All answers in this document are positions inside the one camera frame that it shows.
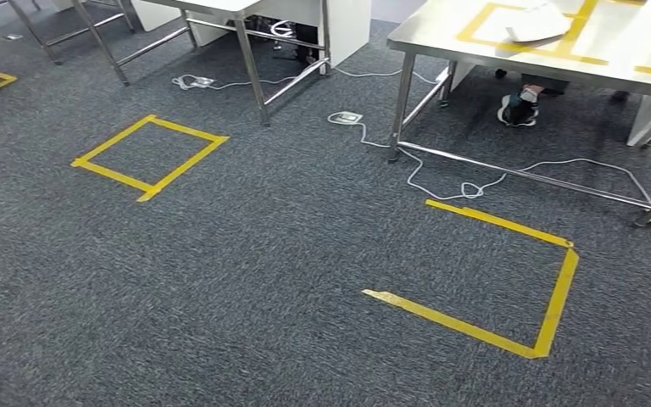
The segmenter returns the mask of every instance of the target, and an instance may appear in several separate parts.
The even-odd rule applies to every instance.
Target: shoe
[[[523,99],[523,96],[535,102],[529,102]],[[537,122],[535,118],[538,115],[537,95],[535,92],[525,89],[520,94],[503,96],[503,106],[498,110],[498,120],[507,126],[519,127],[521,125],[531,127]]]

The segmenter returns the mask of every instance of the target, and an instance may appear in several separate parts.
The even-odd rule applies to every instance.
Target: power cord
[[[328,116],[328,122],[336,124],[336,125],[360,125],[363,128],[362,137],[360,138],[360,142],[362,142],[363,144],[367,144],[369,146],[374,146],[374,147],[378,147],[378,148],[390,148],[390,146],[387,146],[385,144],[378,144],[376,142],[367,141],[366,138],[368,136],[368,127],[366,126],[365,123],[342,122],[342,121],[337,121],[337,120],[333,119],[333,118],[335,118],[337,116],[344,115],[344,114],[351,114],[351,113],[350,112],[338,112],[338,113],[331,114],[330,116]],[[453,196],[450,196],[450,197],[441,197],[441,196],[435,194],[434,192],[428,190],[427,188],[423,187],[422,185],[419,185],[419,184],[417,184],[417,183],[415,183],[413,181],[413,179],[420,173],[420,170],[425,165],[423,160],[418,158],[417,156],[413,155],[412,153],[409,153],[408,151],[405,151],[403,148],[398,148],[398,151],[400,151],[401,153],[407,155],[408,157],[410,157],[413,160],[415,160],[416,162],[418,162],[418,166],[410,174],[410,176],[408,177],[408,180],[406,181],[408,183],[408,185],[420,189],[422,192],[427,193],[432,198],[437,199],[439,201],[448,201],[448,200],[457,199],[457,198],[475,199],[475,198],[482,197],[483,195],[485,195],[485,189],[486,188],[496,186],[497,184],[505,181],[505,178],[508,176],[508,174],[502,174],[500,176],[500,178],[498,178],[496,181],[490,182],[490,183],[488,183],[486,185],[483,185],[483,186],[478,186],[478,185],[476,185],[476,184],[474,184],[472,182],[463,182],[463,183],[460,184],[460,195],[453,195]],[[570,164],[570,163],[575,163],[575,162],[586,162],[586,163],[601,165],[603,167],[608,167],[608,168],[611,168],[611,169],[614,169],[614,170],[620,170],[622,172],[625,172],[630,177],[632,182],[635,184],[637,189],[640,190],[640,193],[643,194],[643,196],[648,201],[648,203],[651,204],[651,197],[648,195],[647,191],[645,191],[645,188],[640,183],[640,181],[637,180],[635,175],[632,174],[632,172],[630,172],[629,170],[618,167],[617,165],[605,164],[605,163],[601,163],[599,161],[595,161],[595,160],[592,160],[592,159],[568,159],[566,161],[541,161],[539,163],[535,163],[535,164],[530,165],[530,166],[528,166],[526,168],[523,168],[521,171],[532,170],[532,169],[534,169],[534,168],[536,168],[536,167],[538,167],[540,165],[560,165],[560,164]],[[467,188],[473,188],[475,190],[474,193],[468,193]]]
[[[345,76],[350,76],[352,78],[367,78],[367,77],[370,77],[370,76],[378,76],[378,77],[395,76],[395,75],[398,75],[398,74],[403,72],[403,70],[397,70],[397,71],[391,72],[389,74],[353,74],[353,73],[347,72],[345,70],[342,70],[340,68],[337,68],[337,67],[333,66],[330,62],[328,62],[328,64],[330,66],[332,66],[334,70],[344,74]],[[428,83],[428,84],[431,84],[431,85],[436,85],[437,84],[437,82],[430,81],[430,80],[426,79],[423,75],[421,75],[421,74],[419,74],[417,72],[414,72],[413,76],[417,77],[418,79],[420,79],[421,81],[423,81],[425,83]],[[278,84],[280,84],[282,82],[290,81],[290,80],[293,80],[293,79],[296,79],[296,78],[297,78],[297,76],[288,76],[287,78],[283,78],[283,79],[281,79],[279,81],[261,80],[260,82],[262,82],[262,83],[270,83],[271,85],[278,85]],[[200,89],[213,89],[215,91],[222,91],[222,90],[224,90],[224,89],[226,89],[228,87],[231,87],[231,86],[248,86],[248,85],[251,85],[251,83],[252,83],[252,82],[236,82],[236,83],[229,83],[229,84],[226,84],[226,85],[223,85],[223,86],[213,86],[213,84],[215,83],[215,80],[207,78],[205,76],[195,76],[195,75],[179,76],[177,78],[173,78],[171,80],[171,82],[173,84],[175,84],[175,85],[178,85],[178,87],[183,91],[193,89],[194,87],[197,87],[197,88],[200,88]]]

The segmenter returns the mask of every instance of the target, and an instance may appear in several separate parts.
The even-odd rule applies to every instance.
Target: white tabletop
[[[527,0],[429,0],[391,48],[651,95],[651,0],[552,0],[572,21],[562,39],[516,44],[505,26]]]
[[[245,19],[275,0],[144,0],[228,19]]]

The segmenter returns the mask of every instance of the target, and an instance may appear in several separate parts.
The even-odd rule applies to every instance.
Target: white cable
[[[374,147],[390,148],[390,146],[387,146],[387,145],[384,145],[384,144],[378,144],[378,143],[375,143],[375,142],[366,141],[365,138],[368,136],[368,128],[366,127],[366,125],[364,123],[342,123],[342,122],[333,120],[334,116],[337,116],[337,115],[343,114],[343,113],[348,113],[348,112],[338,112],[338,113],[331,114],[330,116],[328,116],[328,121],[330,123],[334,123],[336,125],[361,125],[361,126],[363,126],[363,136],[360,138],[360,142],[362,142],[363,144],[368,144],[370,146],[374,146]],[[478,185],[476,185],[476,184],[474,184],[472,182],[463,182],[463,183],[460,184],[460,195],[453,195],[451,197],[441,197],[441,196],[438,196],[435,193],[431,192],[427,188],[423,187],[422,185],[419,185],[419,184],[416,184],[415,182],[413,182],[413,179],[420,173],[420,170],[423,168],[423,165],[425,165],[423,160],[419,159],[418,157],[416,157],[412,153],[409,153],[409,152],[405,151],[403,148],[398,148],[398,150],[401,153],[404,153],[405,155],[409,156],[410,158],[412,158],[412,159],[414,159],[415,161],[418,162],[418,166],[415,168],[415,170],[408,177],[408,180],[407,180],[408,185],[420,189],[421,191],[427,193],[428,195],[430,195],[431,197],[433,197],[433,198],[435,198],[435,199],[437,199],[439,201],[448,201],[448,200],[457,199],[457,198],[468,198],[468,199],[479,198],[479,197],[485,195],[485,189],[486,188],[493,187],[493,186],[499,184],[500,182],[503,182],[505,180],[505,177],[508,176],[508,174],[502,174],[500,176],[500,178],[498,178],[496,181],[490,182],[489,184],[486,184],[486,185],[483,185],[483,186],[478,186]],[[603,167],[608,167],[608,168],[611,168],[611,169],[614,169],[614,170],[620,170],[620,171],[625,172],[626,174],[628,174],[628,176],[630,176],[630,179],[635,184],[637,189],[640,190],[640,193],[645,197],[645,199],[648,201],[648,203],[651,204],[651,197],[648,195],[647,191],[645,191],[645,188],[643,187],[643,184],[641,184],[640,181],[637,180],[637,178],[635,177],[634,174],[632,174],[632,172],[630,172],[629,170],[626,170],[624,168],[618,167],[617,165],[605,164],[605,163],[601,163],[599,161],[595,161],[595,160],[592,160],[592,159],[568,159],[566,161],[541,161],[539,163],[535,163],[535,164],[530,165],[530,166],[528,166],[526,168],[523,168],[521,171],[532,170],[533,168],[536,168],[536,167],[538,167],[540,165],[546,165],[546,164],[559,165],[559,164],[570,164],[570,163],[575,163],[575,162],[586,162],[586,163],[591,163],[591,164],[596,164],[596,165],[602,165]],[[466,191],[467,188],[473,188],[475,190],[475,193],[468,193]]]
[[[296,79],[297,76],[288,76],[287,78],[283,78],[280,81],[266,81],[266,80],[261,80],[261,83],[270,83],[271,85],[278,85],[279,83],[285,82],[285,81],[290,81],[293,79]],[[228,85],[223,85],[223,86],[208,86],[208,89],[213,89],[215,91],[222,91],[226,89],[227,87],[231,86],[247,86],[250,85],[252,82],[236,82],[236,83],[229,83]]]
[[[190,84],[186,83],[186,78],[192,78],[193,82]],[[285,82],[285,81],[290,81],[292,79],[296,79],[296,76],[288,76],[287,78],[283,78],[279,81],[267,81],[267,80],[261,80],[263,83],[270,83],[271,85],[278,85],[279,83]],[[252,82],[236,82],[236,83],[229,83],[227,85],[223,86],[213,86],[212,83],[214,83],[213,80],[209,78],[205,78],[203,76],[195,76],[195,75],[183,75],[178,78],[173,78],[171,80],[174,84],[178,85],[182,90],[187,91],[188,89],[194,88],[194,87],[200,87],[202,89],[213,89],[215,91],[222,91],[226,89],[227,87],[231,86],[247,86],[250,85]]]
[[[367,78],[367,77],[370,77],[370,76],[395,76],[395,75],[398,75],[398,74],[403,72],[403,70],[396,70],[395,72],[391,72],[390,74],[352,74],[350,72],[346,72],[345,70],[342,70],[342,69],[337,68],[335,66],[333,66],[333,69],[337,70],[338,72],[340,72],[342,74],[344,74],[345,76],[350,76],[352,78]],[[431,85],[437,85],[437,82],[427,80],[425,77],[423,77],[423,75],[419,74],[418,72],[414,72],[413,75],[416,76],[418,79],[420,79],[421,81],[423,81],[425,83],[429,83]]]
[[[278,21],[270,27],[270,33],[281,38],[293,38],[293,30],[290,28],[286,28],[283,31],[278,31],[278,29],[281,28],[281,25],[288,23],[290,23],[288,20]]]
[[[328,116],[328,121],[336,125],[360,125],[363,127],[363,136],[360,138],[360,142],[362,142],[363,144],[368,144],[369,146],[388,148],[388,146],[385,144],[378,144],[377,142],[368,142],[365,140],[365,138],[368,136],[368,127],[365,125],[365,123],[342,123],[340,121],[335,121],[333,119],[334,116],[338,116],[339,114],[343,114],[343,113],[347,113],[347,112],[338,112],[338,113],[331,114],[330,116]]]
[[[344,74],[345,76],[350,76],[352,78],[366,78],[366,77],[370,77],[370,76],[395,76],[395,75],[398,75],[401,72],[403,72],[403,70],[397,70],[397,71],[391,72],[389,74],[370,74],[370,73],[353,74],[353,73],[347,72],[347,71],[342,70],[342,69],[337,68],[337,67],[333,67],[333,69],[340,72],[340,73],[342,73],[342,74]],[[436,85],[437,84],[437,82],[429,81],[425,77],[423,77],[423,75],[421,75],[421,74],[419,74],[417,72],[414,72],[413,75],[416,76],[418,79],[422,80],[425,83],[429,83],[431,85]],[[186,78],[193,79],[193,82],[191,82],[190,84],[186,83]],[[297,76],[288,76],[287,78],[283,78],[283,79],[281,79],[279,81],[261,80],[260,82],[262,82],[262,83],[270,83],[271,85],[278,85],[278,84],[280,84],[282,82],[290,81],[290,80],[293,80],[293,79],[296,79],[296,78],[297,78]],[[184,91],[187,91],[187,90],[192,89],[194,87],[199,87],[201,89],[213,89],[215,91],[222,91],[222,90],[224,90],[224,89],[226,89],[228,87],[231,87],[231,86],[248,86],[248,85],[250,85],[252,83],[252,82],[236,82],[236,83],[229,83],[229,84],[226,84],[226,85],[223,85],[223,86],[213,86],[214,80],[206,78],[204,76],[195,76],[195,75],[179,76],[178,78],[173,78],[171,80],[171,82],[178,85],[178,87],[180,87],[181,90],[184,90]]]

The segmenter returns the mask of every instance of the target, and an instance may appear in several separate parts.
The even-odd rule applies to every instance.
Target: stainless steel table
[[[459,64],[477,64],[543,75],[594,86],[651,95],[651,0],[553,0],[572,20],[570,31],[558,41],[516,44],[507,39],[510,17],[528,3],[524,0],[429,0],[389,37],[388,46],[403,51],[391,161],[400,148],[432,153],[481,165],[514,176],[634,205],[648,212],[637,224],[651,220],[651,203],[611,192],[511,170],[403,140],[403,130],[435,97],[447,102]],[[406,114],[410,82],[417,55],[449,60],[439,81],[415,109]]]
[[[72,0],[76,9],[84,15],[85,11],[83,7],[80,7],[77,3],[79,0]],[[245,59],[246,69],[248,71],[248,76],[251,80],[253,93],[256,98],[256,103],[258,105],[261,121],[263,125],[270,125],[270,116],[268,114],[267,106],[273,103],[277,98],[288,92],[294,86],[296,86],[300,81],[313,74],[314,72],[320,71],[322,67],[326,74],[330,73],[331,66],[328,64],[331,61],[331,46],[330,46],[330,25],[329,25],[329,13],[328,13],[328,2],[329,0],[320,0],[320,12],[322,15],[322,24],[323,24],[323,33],[324,33],[324,45],[320,44],[311,44],[307,42],[301,42],[295,39],[282,38],[279,36],[274,36],[270,33],[264,33],[260,31],[247,30],[245,26],[245,19],[256,14],[258,11],[266,8],[269,3],[278,0],[146,0],[150,3],[161,4],[164,6],[171,6],[178,8],[181,11],[181,17],[186,23],[186,26],[173,31],[167,36],[159,39],[158,41],[136,51],[135,53],[116,61],[111,55],[110,51],[105,47],[103,39],[98,34],[98,30],[95,29],[94,24],[89,24],[89,29],[92,34],[97,38],[99,45],[104,49],[104,52],[107,55],[108,61],[114,67],[114,70],[119,75],[119,77],[127,83],[125,75],[121,70],[120,66],[127,64],[132,60],[142,56],[143,54],[160,47],[161,45],[169,42],[170,40],[177,38],[185,33],[188,33],[188,36],[191,39],[193,47],[198,47],[196,37],[193,34],[192,25],[206,25],[209,27],[219,28],[221,30],[235,31],[238,35],[238,41],[241,46],[241,51],[243,53],[243,58]],[[189,12],[201,13],[201,14],[211,14],[214,16],[226,18],[233,21],[234,26],[229,25],[220,25],[211,23],[208,21],[198,20],[192,18],[189,15]],[[260,36],[264,38],[269,38],[277,40],[279,42],[287,42],[295,45],[311,47],[318,49],[322,52],[322,58],[317,61],[314,61],[308,68],[306,68],[300,75],[288,82],[281,90],[276,92],[274,95],[267,98],[261,87],[260,77],[258,74],[258,69],[256,68],[255,60],[253,58],[253,50],[251,49],[251,44],[249,41],[249,36]]]
[[[87,28],[81,28],[76,31],[72,31],[68,34],[64,34],[58,38],[54,38],[52,40],[45,40],[38,34],[36,31],[36,28],[34,25],[31,23],[31,19],[29,19],[28,14],[19,6],[19,3],[16,0],[0,0],[0,5],[8,3],[8,5],[11,6],[11,8],[14,10],[17,16],[19,16],[19,19],[21,22],[25,25],[26,29],[31,33],[31,35],[34,37],[36,42],[38,42],[38,45],[46,52],[48,57],[56,64],[56,65],[61,65],[61,60],[56,56],[56,53],[51,49],[51,47],[60,44],[61,42],[70,40],[71,38],[74,38],[76,36],[79,36],[81,34],[85,34],[87,32],[91,32],[94,37],[96,38],[98,42],[98,46],[101,48],[103,51],[103,54],[106,56],[108,61],[111,64],[115,64],[115,60],[113,55],[111,54],[111,51],[109,50],[109,47],[106,45],[105,42],[103,42],[103,39],[98,35],[97,28],[106,25],[112,21],[116,21],[118,19],[124,19],[126,25],[128,26],[128,29],[131,30],[131,32],[135,32],[133,28],[133,24],[131,23],[131,20],[128,18],[128,14],[125,11],[124,5],[121,2],[121,0],[114,0],[112,3],[109,1],[104,1],[104,0],[88,0],[93,3],[101,3],[105,4],[108,6],[116,7],[119,9],[120,13],[114,14],[107,19],[94,22],[90,16],[90,14],[86,11],[86,9],[83,7],[83,4],[81,4],[80,0],[72,0],[74,7],[76,8],[76,11],[78,12],[79,16],[83,19],[84,23],[86,24]],[[36,0],[31,0],[33,3],[34,7],[36,7],[36,10],[41,11],[41,6],[36,2]],[[119,78],[127,85],[128,80],[125,78],[125,75],[123,72],[121,72],[118,69],[118,66],[115,66],[116,68],[116,74],[118,74]]]

